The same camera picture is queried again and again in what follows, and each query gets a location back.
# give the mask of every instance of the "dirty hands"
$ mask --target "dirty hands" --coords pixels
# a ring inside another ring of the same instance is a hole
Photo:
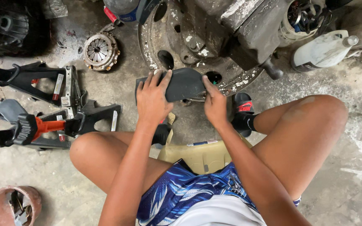
[[[173,109],[173,103],[168,103],[164,96],[173,71],[168,70],[166,76],[158,84],[162,72],[163,70],[158,70],[155,75],[150,72],[145,83],[140,82],[136,91],[138,121],[150,123],[155,129],[160,121]]]
[[[227,120],[226,97],[214,86],[206,75],[202,77],[206,87],[205,114],[212,125],[219,129],[229,123]]]

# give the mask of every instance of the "white plastic jug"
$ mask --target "white plastic jug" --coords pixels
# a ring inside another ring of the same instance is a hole
[[[346,30],[332,31],[298,48],[293,54],[291,65],[298,72],[334,66],[357,43],[357,36],[349,36]]]

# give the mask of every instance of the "thigh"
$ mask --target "thigh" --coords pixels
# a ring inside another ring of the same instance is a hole
[[[252,150],[297,199],[343,133],[347,110],[340,100],[326,95],[304,98],[288,107]],[[258,115],[258,122],[266,120],[269,112]]]
[[[108,193],[118,166],[127,151],[128,144],[125,142],[130,142],[132,135],[129,132],[128,134],[125,132],[84,134],[78,137],[71,146],[71,161],[83,175]],[[143,193],[171,166],[171,163],[149,158]]]

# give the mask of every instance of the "blue patterned shorts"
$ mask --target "blue patterned shorts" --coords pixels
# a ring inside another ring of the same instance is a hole
[[[191,206],[214,195],[236,196],[258,212],[242,187],[233,162],[215,173],[197,175],[180,159],[142,196],[136,217],[141,226],[169,225]]]

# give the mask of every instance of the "dirty floor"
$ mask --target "dirty floor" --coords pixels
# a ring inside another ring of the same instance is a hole
[[[96,100],[99,106],[123,104],[118,131],[134,130],[138,119],[133,94],[135,79],[149,72],[140,57],[137,25],[114,30],[121,51],[118,64],[108,73],[93,72],[83,63],[78,48],[110,22],[103,13],[103,3],[64,2],[69,16],[52,20],[55,41],[49,50],[35,58],[0,58],[0,68],[37,60],[46,61],[49,67],[75,65],[88,98]],[[75,31],[76,36],[67,36],[66,31]],[[58,40],[67,49],[59,48]],[[281,58],[275,63],[285,71],[282,79],[273,81],[264,73],[245,91],[253,97],[257,112],[313,94],[333,95],[344,101],[349,109],[346,130],[303,193],[299,211],[315,226],[362,226],[362,56],[345,59],[332,68],[299,74],[289,65],[291,52],[299,45],[279,50]],[[7,87],[0,89],[0,96],[18,100],[29,113],[57,110],[45,102],[32,102]],[[173,113],[177,116],[173,125],[175,144],[220,139],[207,121],[202,103],[188,107],[177,103]],[[6,128],[9,124],[0,121],[0,130]],[[263,138],[264,135],[253,132],[248,140],[255,144]],[[98,222],[105,194],[73,167],[68,152],[38,152],[18,146],[0,148],[0,187],[29,185],[42,195],[43,210],[37,226],[86,226]],[[157,154],[158,150],[152,148],[151,156]]]

